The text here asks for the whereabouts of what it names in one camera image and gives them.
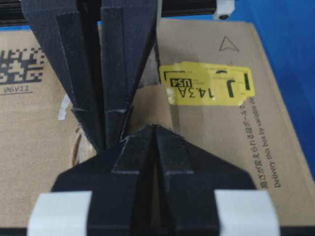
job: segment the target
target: triangle symbol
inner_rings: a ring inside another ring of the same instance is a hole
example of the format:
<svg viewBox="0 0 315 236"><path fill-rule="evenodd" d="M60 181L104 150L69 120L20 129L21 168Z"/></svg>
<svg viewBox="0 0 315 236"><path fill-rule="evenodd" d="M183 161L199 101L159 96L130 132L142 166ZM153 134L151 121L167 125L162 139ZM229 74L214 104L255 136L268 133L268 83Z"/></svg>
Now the triangle symbol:
<svg viewBox="0 0 315 236"><path fill-rule="evenodd" d="M224 36L224 39L221 43L219 51L225 51L225 50L232 50L236 52L240 51L228 37Z"/></svg>

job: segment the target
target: white bracket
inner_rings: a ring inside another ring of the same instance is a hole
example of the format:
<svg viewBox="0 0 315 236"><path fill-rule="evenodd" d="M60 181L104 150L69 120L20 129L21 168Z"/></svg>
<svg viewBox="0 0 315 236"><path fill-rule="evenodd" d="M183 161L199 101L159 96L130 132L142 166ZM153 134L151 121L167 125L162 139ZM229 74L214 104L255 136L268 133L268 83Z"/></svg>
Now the white bracket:
<svg viewBox="0 0 315 236"><path fill-rule="evenodd" d="M235 0L217 0L217 9L213 14L214 20L226 20L235 10Z"/></svg>

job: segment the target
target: yellow sticker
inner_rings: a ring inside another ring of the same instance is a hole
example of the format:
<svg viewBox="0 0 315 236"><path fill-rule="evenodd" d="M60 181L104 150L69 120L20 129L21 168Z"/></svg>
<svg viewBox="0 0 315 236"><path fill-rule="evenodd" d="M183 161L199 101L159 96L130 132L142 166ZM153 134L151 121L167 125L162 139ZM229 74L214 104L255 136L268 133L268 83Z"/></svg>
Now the yellow sticker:
<svg viewBox="0 0 315 236"><path fill-rule="evenodd" d="M170 104L240 106L255 96L247 67L184 61L160 67Z"/></svg>

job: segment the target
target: blue background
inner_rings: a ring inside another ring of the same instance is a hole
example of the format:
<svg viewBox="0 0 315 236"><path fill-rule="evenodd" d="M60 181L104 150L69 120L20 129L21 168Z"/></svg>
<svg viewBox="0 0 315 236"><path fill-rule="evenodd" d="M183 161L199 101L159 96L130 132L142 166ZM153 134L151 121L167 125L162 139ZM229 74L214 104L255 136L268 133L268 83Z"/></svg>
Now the blue background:
<svg viewBox="0 0 315 236"><path fill-rule="evenodd" d="M237 0L235 7L228 20L255 25L315 178L315 0ZM180 18L211 20L212 16Z"/></svg>

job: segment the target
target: black 3d-printed part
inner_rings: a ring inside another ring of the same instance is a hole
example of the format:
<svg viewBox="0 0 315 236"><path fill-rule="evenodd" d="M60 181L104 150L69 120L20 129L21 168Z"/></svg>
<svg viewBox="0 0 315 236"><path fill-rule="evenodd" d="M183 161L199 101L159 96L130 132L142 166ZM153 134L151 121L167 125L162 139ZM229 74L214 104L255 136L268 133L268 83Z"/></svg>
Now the black 3d-printed part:
<svg viewBox="0 0 315 236"><path fill-rule="evenodd" d="M102 73L107 148L123 136L156 39L157 0L103 0Z"/></svg>
<svg viewBox="0 0 315 236"><path fill-rule="evenodd" d="M105 148L96 23L76 0L24 0L24 16L61 81L95 149Z"/></svg>

